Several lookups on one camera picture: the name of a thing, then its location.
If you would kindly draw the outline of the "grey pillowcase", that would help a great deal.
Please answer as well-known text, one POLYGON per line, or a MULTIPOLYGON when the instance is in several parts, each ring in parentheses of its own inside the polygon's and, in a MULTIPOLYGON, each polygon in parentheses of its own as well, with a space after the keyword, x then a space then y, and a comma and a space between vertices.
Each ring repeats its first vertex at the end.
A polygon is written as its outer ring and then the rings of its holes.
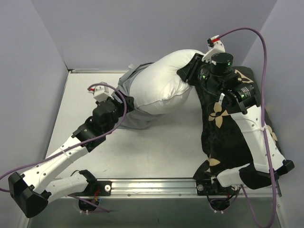
MULTIPOLYGON (((131 84, 144 69, 150 66, 151 63, 145 63, 137 66, 130 66, 129 70, 120 77, 118 81, 117 89, 126 96, 130 96, 131 84)), ((128 112, 124 118, 120 129, 145 129, 151 125, 154 121, 162 117, 163 114, 149 114, 141 111, 139 108, 135 108, 133 111, 128 112)))

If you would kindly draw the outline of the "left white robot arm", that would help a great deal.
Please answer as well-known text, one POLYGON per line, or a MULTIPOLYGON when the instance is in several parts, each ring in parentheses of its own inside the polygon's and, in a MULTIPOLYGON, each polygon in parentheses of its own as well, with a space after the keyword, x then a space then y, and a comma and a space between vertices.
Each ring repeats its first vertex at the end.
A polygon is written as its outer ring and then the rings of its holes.
POLYGON ((119 101, 109 97, 97 102, 92 116, 52 155, 22 174, 15 171, 9 176, 9 193, 27 218, 38 215, 49 203, 61 197, 72 193, 92 195, 100 190, 96 177, 88 170, 60 180, 55 178, 102 144, 125 115, 134 110, 134 98, 126 95, 123 98, 119 101))

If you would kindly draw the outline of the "white pillow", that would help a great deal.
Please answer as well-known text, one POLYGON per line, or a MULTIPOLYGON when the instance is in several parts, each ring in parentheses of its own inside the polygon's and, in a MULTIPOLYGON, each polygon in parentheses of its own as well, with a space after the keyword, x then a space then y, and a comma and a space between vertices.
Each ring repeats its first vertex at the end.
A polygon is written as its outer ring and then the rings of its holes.
POLYGON ((134 107, 149 114, 167 114, 182 106, 192 87, 183 82, 177 71, 185 67, 195 54, 194 49, 172 52, 140 72, 131 83, 129 96, 134 107))

